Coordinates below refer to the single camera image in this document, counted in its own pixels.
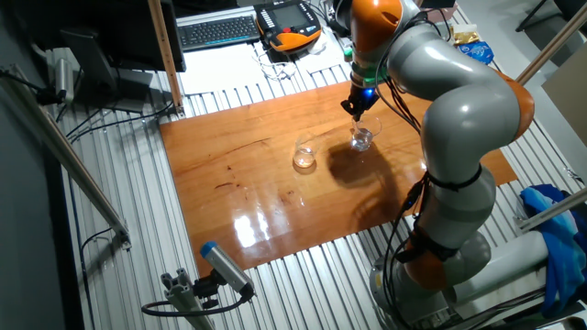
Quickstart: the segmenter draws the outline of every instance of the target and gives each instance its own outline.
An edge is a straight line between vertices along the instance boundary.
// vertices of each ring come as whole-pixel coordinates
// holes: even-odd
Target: metal rail
[[[10,71],[15,76],[26,80],[22,71],[17,67],[11,67]],[[106,222],[112,226],[119,237],[123,248],[130,248],[128,229],[120,216],[116,213],[112,204],[85,168],[82,161],[72,148],[67,138],[61,133],[57,124],[44,107],[40,106],[33,93],[20,82],[10,79],[0,79],[0,85],[9,95],[13,96],[19,110],[27,117],[34,130],[40,134],[43,142],[49,146],[51,152],[67,170],[82,191],[88,197],[96,210]]]
[[[528,64],[515,80],[521,85],[525,85],[585,22],[587,22],[587,3],[579,9],[569,23],[540,51],[538,56]]]
[[[562,201],[552,205],[548,209],[532,216],[527,220],[521,220],[518,223],[522,233],[528,232],[530,229],[547,222],[551,218],[560,215],[563,212],[570,210],[571,208],[584,203],[587,201],[587,188],[583,188],[580,191],[572,194],[571,196],[563,199]]]

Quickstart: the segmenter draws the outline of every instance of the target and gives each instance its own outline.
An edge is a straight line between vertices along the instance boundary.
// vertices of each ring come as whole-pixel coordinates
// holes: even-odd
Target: wooden table surface
[[[382,132],[351,150],[348,95],[343,82],[161,126],[200,274],[211,269],[199,254],[209,240],[248,269],[393,219],[425,170],[419,136],[379,101],[368,114]],[[404,100],[419,120],[430,104]],[[302,174],[292,156],[308,131],[321,149]],[[499,150],[482,163],[498,185],[516,179]]]

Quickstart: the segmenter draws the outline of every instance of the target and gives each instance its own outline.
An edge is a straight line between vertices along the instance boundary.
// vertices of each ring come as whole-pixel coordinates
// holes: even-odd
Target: aluminum profile table
[[[457,24],[468,23],[460,10],[452,20]],[[260,53],[260,43],[251,47]],[[492,66],[499,70],[496,62]],[[345,82],[349,73],[350,66],[342,64],[311,75],[298,70],[292,79],[280,82],[267,80],[213,93],[186,95],[185,116],[203,116]],[[169,91],[166,79],[165,72],[159,72],[152,86]],[[146,104],[145,113],[161,109],[169,102],[154,95],[151,104]],[[61,129],[69,132],[93,111],[79,108],[68,111],[60,123]],[[91,125],[137,116],[102,110],[91,120]],[[170,115],[161,122],[173,120],[181,118]],[[198,277],[157,123],[137,120],[111,126],[82,137],[73,148],[116,211],[127,220],[133,243],[129,251],[114,248],[110,244],[114,235],[106,233],[88,244],[84,251],[96,328],[190,329],[182,318],[156,318],[140,311],[144,303],[164,300],[162,273],[183,267],[192,278]],[[519,179],[498,187],[493,213],[480,229],[493,247],[521,234],[514,218],[523,215],[518,194],[524,187],[547,182],[571,193],[582,188],[582,184],[568,175],[564,157],[537,120],[502,151]],[[70,182],[64,180],[64,185],[68,192]],[[72,233],[76,232],[74,210],[78,214],[82,241],[108,228],[75,184],[72,191],[72,195],[66,196]],[[405,238],[406,228],[402,229],[400,237]],[[384,253],[385,240],[390,234],[391,226],[381,225],[247,269],[258,296],[235,311],[212,316],[216,328],[380,329],[382,316],[374,308],[368,277],[372,262]],[[74,246],[81,244],[75,234],[72,241]],[[77,250],[74,255],[81,274]],[[79,285],[83,317],[86,328],[90,329],[87,297],[81,281]],[[221,290],[217,297],[221,305],[234,303],[237,298],[229,288]],[[438,315],[439,319],[443,317],[446,315]]]

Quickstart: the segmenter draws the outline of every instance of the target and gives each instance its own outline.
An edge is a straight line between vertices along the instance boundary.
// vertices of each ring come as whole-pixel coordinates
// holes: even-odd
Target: black keyboard
[[[201,50],[260,38],[253,16],[232,17],[179,27],[182,50]]]

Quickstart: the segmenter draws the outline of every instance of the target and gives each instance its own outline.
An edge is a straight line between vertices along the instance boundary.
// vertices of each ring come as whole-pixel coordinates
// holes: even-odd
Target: empty glass
[[[350,140],[350,147],[357,151],[365,151],[371,145],[373,138],[375,138],[382,131],[382,122],[374,115],[362,115],[360,121],[356,122],[351,119],[352,139]]]
[[[304,133],[295,141],[293,164],[302,169],[310,168],[316,162],[318,148],[319,145],[316,135]]]

